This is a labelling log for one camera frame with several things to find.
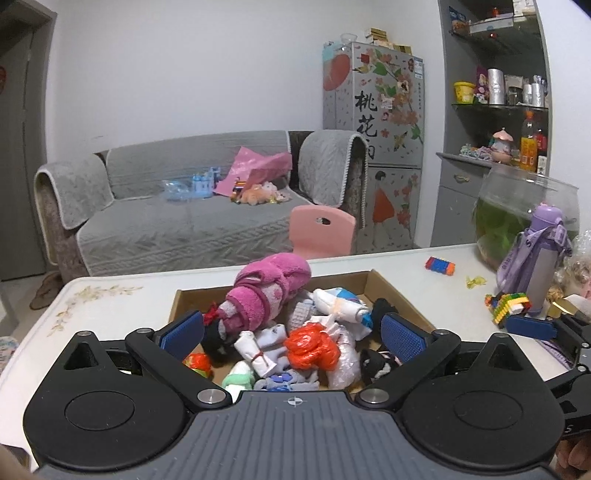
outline white cloth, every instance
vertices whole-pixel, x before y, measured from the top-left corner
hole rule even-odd
[[[261,351],[255,339],[255,334],[246,330],[240,332],[234,348],[242,355],[242,358],[250,362],[259,377],[265,378],[273,373],[277,364]]]

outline cabinet drawer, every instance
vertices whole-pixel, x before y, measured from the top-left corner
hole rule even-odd
[[[440,185],[456,192],[478,197],[489,168],[454,160],[441,161]]]

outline slipper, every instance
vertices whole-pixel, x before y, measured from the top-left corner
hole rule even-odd
[[[61,279],[59,272],[52,272],[43,279],[41,286],[35,293],[35,298],[31,300],[29,308],[31,310],[44,309],[51,305],[57,297],[57,294],[64,287],[64,282]]]

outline cabinet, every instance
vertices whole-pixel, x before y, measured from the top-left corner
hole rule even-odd
[[[474,243],[472,210],[491,166],[458,155],[440,154],[440,158],[441,177],[431,246]]]
[[[527,110],[534,111],[536,123],[551,141],[549,109],[458,104],[454,92],[455,82],[476,83],[476,72],[480,69],[499,69],[530,80],[539,75],[547,79],[551,91],[544,39],[536,13],[531,9],[519,11],[519,3],[513,0],[439,0],[439,9],[446,65],[446,119],[444,153],[437,154],[441,158],[441,177],[431,238],[434,247],[475,241],[472,210],[494,163],[460,157],[464,145],[488,146],[493,134],[505,128],[513,136],[514,148],[519,148]],[[493,14],[500,16],[488,20]],[[458,28],[457,19],[461,15],[475,28]]]

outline drawer handle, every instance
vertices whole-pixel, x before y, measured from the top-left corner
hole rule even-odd
[[[458,183],[468,183],[470,181],[470,177],[464,177],[463,175],[458,175],[457,173],[453,177]]]

